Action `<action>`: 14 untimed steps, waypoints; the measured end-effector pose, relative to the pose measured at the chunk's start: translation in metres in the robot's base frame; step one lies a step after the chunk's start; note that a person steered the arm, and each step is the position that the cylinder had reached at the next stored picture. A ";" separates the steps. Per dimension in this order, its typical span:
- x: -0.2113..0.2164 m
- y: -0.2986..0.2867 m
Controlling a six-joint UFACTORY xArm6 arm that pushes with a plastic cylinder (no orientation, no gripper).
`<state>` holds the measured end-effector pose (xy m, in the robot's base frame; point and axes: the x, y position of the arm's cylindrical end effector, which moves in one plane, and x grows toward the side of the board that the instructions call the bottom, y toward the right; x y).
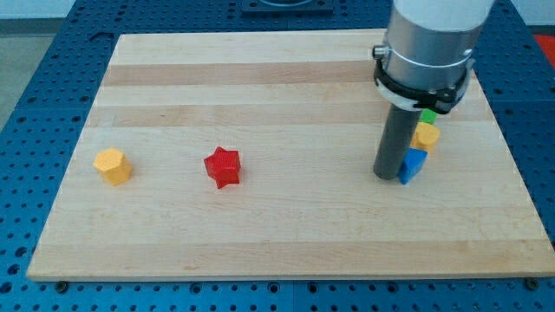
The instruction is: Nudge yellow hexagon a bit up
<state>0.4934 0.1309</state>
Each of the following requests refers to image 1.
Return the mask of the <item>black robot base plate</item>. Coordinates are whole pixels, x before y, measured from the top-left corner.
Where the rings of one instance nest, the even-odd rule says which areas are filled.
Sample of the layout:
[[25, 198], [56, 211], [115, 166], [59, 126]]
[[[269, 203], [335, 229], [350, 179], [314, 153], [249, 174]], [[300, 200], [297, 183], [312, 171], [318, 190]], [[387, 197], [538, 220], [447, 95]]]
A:
[[241, 0], [241, 11], [247, 15], [331, 13], [334, 0]]

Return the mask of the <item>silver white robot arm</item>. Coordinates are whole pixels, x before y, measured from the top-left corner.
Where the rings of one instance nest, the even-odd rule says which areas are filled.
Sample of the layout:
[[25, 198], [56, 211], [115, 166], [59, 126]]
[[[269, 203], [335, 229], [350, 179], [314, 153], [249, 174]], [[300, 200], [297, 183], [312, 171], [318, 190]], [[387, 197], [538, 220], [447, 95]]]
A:
[[447, 114], [466, 92], [473, 50], [493, 0], [394, 0], [375, 45], [378, 92], [396, 107]]

